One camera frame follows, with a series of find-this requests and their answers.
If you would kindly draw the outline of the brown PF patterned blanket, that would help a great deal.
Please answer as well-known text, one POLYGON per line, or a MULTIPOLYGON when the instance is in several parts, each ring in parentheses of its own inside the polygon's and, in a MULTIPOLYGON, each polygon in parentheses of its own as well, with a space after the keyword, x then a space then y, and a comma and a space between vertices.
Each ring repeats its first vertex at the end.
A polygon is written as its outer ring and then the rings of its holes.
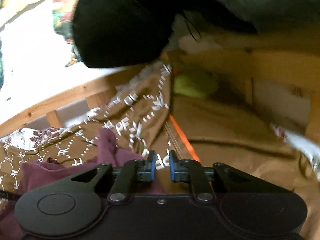
POLYGON ((97 116, 69 135, 34 151, 1 143, 1 189, 24 193, 103 160, 114 166, 146 158, 155 150, 156 191, 180 193, 171 186, 169 151, 202 164, 222 161, 297 193, 307 204, 305 239, 319 239, 319 180, 306 156, 285 144, 242 104, 196 99, 173 93, 173 79, 159 64, 146 67, 97 116))

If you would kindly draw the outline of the yellow-green soft object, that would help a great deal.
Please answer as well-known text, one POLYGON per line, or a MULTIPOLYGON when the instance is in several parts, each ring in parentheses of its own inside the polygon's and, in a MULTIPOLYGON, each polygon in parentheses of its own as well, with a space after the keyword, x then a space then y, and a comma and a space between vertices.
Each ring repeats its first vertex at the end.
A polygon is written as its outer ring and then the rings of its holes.
POLYGON ((213 95, 218 88, 219 84, 217 79, 206 72, 183 73, 174 78, 174 93, 191 98, 208 98, 213 95))

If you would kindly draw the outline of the white floral pillow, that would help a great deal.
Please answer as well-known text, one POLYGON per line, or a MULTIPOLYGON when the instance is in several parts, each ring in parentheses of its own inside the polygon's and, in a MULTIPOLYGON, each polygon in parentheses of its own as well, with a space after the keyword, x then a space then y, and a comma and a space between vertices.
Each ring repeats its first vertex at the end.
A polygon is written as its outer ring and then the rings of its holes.
POLYGON ((79 125, 82 123, 87 124, 90 118, 97 116, 99 111, 99 107, 91 109, 84 115, 77 116, 67 121, 67 124, 61 128, 50 127, 43 130, 20 128, 10 135, 2 137, 1 143, 3 143, 6 148, 12 146, 25 151, 34 151, 40 145, 43 145, 48 141, 73 133, 73 130, 79 128, 79 125))

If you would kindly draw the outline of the black hanging garment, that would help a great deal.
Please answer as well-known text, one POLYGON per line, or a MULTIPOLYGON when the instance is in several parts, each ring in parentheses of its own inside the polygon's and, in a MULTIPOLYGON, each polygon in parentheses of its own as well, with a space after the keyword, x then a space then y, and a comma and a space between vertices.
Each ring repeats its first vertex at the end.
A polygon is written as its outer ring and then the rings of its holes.
POLYGON ((78 0, 73 47, 89 68, 150 63, 168 45, 174 24, 257 36, 319 21, 319 0, 78 0))

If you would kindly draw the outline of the wooden bed frame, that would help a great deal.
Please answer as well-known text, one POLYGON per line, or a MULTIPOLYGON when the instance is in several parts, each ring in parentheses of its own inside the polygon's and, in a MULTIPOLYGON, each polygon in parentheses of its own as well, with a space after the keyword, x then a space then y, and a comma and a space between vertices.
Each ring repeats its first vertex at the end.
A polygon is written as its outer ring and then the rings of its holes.
MULTIPOLYGON (((308 90, 319 90, 319 57, 302 62, 197 63, 210 72, 238 79, 263 79, 308 90)), ((49 76, 28 83, 11 103, 1 103, 1 136, 70 103, 89 98, 129 82, 144 69, 143 65, 114 69, 88 69, 77 63, 64 70, 62 77, 49 76)))

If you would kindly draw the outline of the colourful wall poster right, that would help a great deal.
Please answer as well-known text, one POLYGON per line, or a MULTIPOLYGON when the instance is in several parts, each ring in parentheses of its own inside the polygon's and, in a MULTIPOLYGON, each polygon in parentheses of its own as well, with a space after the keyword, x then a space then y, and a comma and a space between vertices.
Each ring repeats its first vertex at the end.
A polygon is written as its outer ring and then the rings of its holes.
POLYGON ((77 48, 74 46, 72 20, 79 0, 53 0, 53 29, 57 35, 63 37, 71 48, 71 57, 65 67, 81 62, 77 48))

